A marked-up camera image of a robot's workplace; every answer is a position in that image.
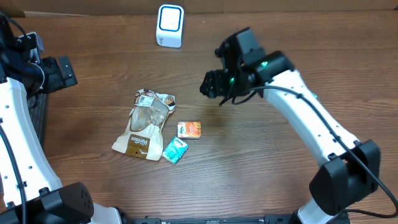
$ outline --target white label sticker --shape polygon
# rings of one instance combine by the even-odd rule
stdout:
[[[154,101],[155,98],[150,97],[150,96],[140,96],[139,101],[137,106],[148,106],[150,107],[152,105],[152,102]]]

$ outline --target teal packet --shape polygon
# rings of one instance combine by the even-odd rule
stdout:
[[[170,144],[166,147],[162,156],[172,164],[177,164],[188,149],[188,144],[181,139],[174,137]]]

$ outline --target wooden tabletop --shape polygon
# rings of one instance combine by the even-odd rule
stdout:
[[[398,196],[398,13],[290,12],[187,15],[181,49],[159,47],[157,16],[27,18],[45,55],[69,55],[77,86],[50,95],[44,151],[64,185],[83,182],[96,203],[131,217],[253,217],[292,213],[310,199],[318,167],[297,133],[258,96],[233,106],[199,92],[221,68],[213,50],[251,26],[268,52],[282,50],[324,107],[360,140],[381,147],[381,180]],[[111,149],[134,94],[175,95],[164,146],[178,121],[202,122],[200,140],[172,165]],[[392,213],[382,190],[353,207]],[[353,223],[394,223],[352,215]]]

